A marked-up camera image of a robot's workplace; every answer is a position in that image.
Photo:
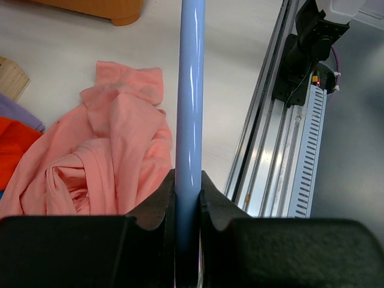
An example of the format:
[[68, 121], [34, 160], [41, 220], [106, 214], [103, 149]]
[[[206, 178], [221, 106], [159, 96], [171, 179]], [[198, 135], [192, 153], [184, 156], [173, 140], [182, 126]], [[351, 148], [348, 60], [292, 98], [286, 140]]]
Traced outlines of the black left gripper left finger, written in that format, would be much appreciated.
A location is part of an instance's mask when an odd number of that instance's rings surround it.
[[119, 216], [1, 220], [2, 287], [173, 287], [174, 171]]

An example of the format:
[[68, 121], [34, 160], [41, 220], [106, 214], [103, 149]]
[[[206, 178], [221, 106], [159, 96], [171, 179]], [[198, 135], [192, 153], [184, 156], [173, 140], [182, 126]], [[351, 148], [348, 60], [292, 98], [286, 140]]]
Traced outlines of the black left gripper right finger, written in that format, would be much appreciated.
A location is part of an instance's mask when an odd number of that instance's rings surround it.
[[361, 223], [253, 218], [202, 173], [204, 287], [382, 287], [383, 250]]

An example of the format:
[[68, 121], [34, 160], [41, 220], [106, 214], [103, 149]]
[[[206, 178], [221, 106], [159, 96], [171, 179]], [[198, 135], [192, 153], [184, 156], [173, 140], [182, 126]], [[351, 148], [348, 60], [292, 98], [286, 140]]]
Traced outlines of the pink t shirt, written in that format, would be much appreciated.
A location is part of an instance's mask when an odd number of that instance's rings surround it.
[[94, 86], [22, 155], [1, 217], [125, 214], [172, 169], [159, 68], [96, 64]]

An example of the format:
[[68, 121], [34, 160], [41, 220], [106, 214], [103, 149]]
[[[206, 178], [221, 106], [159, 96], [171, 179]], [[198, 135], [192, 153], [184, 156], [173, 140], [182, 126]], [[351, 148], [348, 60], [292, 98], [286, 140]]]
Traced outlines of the light blue hanger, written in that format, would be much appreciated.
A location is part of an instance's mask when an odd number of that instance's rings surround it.
[[175, 155], [175, 284], [199, 280], [199, 194], [202, 187], [202, 124], [205, 2], [183, 1]]

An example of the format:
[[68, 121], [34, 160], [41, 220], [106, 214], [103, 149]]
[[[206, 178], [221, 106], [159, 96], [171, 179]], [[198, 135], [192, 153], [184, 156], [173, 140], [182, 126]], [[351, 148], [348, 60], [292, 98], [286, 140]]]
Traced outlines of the orange t shirt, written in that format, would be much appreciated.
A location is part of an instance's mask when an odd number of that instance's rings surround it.
[[21, 157], [42, 135], [17, 120], [1, 117], [1, 191], [6, 189]]

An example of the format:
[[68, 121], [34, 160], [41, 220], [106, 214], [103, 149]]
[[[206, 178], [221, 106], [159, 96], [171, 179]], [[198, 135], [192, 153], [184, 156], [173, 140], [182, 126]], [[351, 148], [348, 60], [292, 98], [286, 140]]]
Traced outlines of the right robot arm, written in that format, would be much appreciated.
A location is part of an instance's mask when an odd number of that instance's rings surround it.
[[305, 1], [295, 17], [296, 34], [286, 38], [272, 98], [291, 106], [303, 106], [307, 85], [336, 90], [339, 71], [322, 61], [333, 52], [333, 44], [350, 28], [350, 21], [364, 1]]

